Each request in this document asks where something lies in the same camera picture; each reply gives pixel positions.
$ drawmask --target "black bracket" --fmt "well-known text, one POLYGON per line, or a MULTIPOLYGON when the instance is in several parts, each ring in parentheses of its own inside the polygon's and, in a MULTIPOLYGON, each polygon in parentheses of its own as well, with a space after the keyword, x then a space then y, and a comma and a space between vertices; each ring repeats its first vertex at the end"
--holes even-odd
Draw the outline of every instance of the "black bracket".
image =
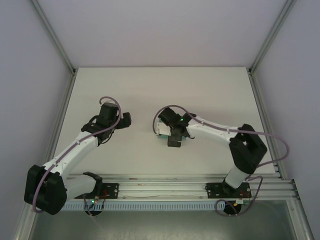
MULTIPOLYGON (((99 199, 118 199, 119 183, 102 183, 102 194, 99 199)), ((94 199, 96 191, 85 194, 86 199, 94 199)), ((82 195, 75 197, 75 199, 83 199, 82 195)))
POLYGON ((252 197, 250 185, 247 182, 241 183, 232 192, 226 192, 224 186, 223 182, 208 182, 205 186, 208 199, 247 199, 252 197))

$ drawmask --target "white wall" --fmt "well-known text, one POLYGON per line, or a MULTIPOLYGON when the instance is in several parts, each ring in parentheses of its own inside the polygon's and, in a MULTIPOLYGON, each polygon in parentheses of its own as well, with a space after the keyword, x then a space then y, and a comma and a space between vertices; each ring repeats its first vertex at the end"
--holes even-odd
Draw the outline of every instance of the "white wall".
POLYGON ((320 239, 320 1, 297 1, 257 70, 275 133, 287 139, 285 160, 315 239, 320 239))
POLYGON ((28 169, 44 161, 70 73, 27 0, 0 2, 0 232, 10 240, 28 169))
POLYGON ((286 0, 39 0, 75 67, 250 67, 286 0))

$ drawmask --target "robotic arm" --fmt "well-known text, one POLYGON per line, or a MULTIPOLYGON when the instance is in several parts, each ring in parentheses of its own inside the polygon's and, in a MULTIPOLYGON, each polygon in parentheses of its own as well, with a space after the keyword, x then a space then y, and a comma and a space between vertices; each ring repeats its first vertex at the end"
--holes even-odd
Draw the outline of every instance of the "robotic arm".
POLYGON ((223 180, 222 185, 224 193, 231 195, 249 175, 255 172, 267 152, 267 147, 258 135, 236 132, 238 130, 254 132, 252 126, 248 124, 242 127, 229 127, 209 122, 193 113, 191 115, 195 119, 187 113, 180 116, 171 108, 165 108, 158 116, 161 122, 156 125, 156 134, 168 136, 168 147, 180 148, 182 137, 207 138, 229 146, 234 166, 223 180))
POLYGON ((100 134, 92 135, 101 130, 107 129, 115 124, 118 116, 118 106, 113 103, 104 103, 101 106, 99 115, 94 116, 85 124, 77 138, 58 156, 43 166, 32 166, 27 174, 24 201, 32 204, 36 189, 45 172, 52 166, 45 181, 42 183, 36 198, 36 207, 54 215, 65 205, 65 202, 82 194, 95 192, 95 200, 102 194, 102 178, 91 172, 84 172, 83 175, 67 179, 70 172, 88 155, 91 151, 106 143, 117 129, 128 128, 131 125, 129 112, 123 113, 123 118, 112 129, 100 134), (60 162, 57 160, 66 154, 60 162))

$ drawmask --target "white table surface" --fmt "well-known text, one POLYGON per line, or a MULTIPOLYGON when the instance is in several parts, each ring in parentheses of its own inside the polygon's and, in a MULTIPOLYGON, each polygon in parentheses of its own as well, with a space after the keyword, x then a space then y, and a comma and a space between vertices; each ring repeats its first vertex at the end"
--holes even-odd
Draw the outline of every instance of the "white table surface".
MULTIPOLYGON (((181 148, 153 134, 155 113, 176 104, 202 118, 228 126, 250 124, 263 131, 245 67, 114 67, 79 68, 63 122, 56 154, 100 111, 99 99, 111 96, 132 125, 116 130, 112 139, 74 169, 73 174, 128 176, 201 176, 227 174, 233 166, 228 147, 205 139, 186 139, 181 148)), ((262 162, 270 161, 269 152, 262 162)), ((274 174, 272 164, 256 173, 274 174)))

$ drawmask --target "black mounting plate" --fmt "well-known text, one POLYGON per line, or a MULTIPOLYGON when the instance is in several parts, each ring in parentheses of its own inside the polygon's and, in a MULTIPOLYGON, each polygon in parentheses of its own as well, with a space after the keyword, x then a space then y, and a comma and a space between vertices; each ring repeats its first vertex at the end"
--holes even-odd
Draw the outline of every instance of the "black mounting plate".
MULTIPOLYGON (((119 183, 103 183, 102 184, 102 193, 100 199, 118 199, 119 193, 119 183)), ((96 192, 92 191, 85 194, 86 199, 94 199, 96 192)), ((75 199, 83 199, 82 195, 75 197, 75 199)))
POLYGON ((223 189, 222 182, 208 182, 205 186, 208 199, 247 199, 251 198, 250 185, 247 182, 241 183, 241 185, 232 193, 226 193, 223 189))

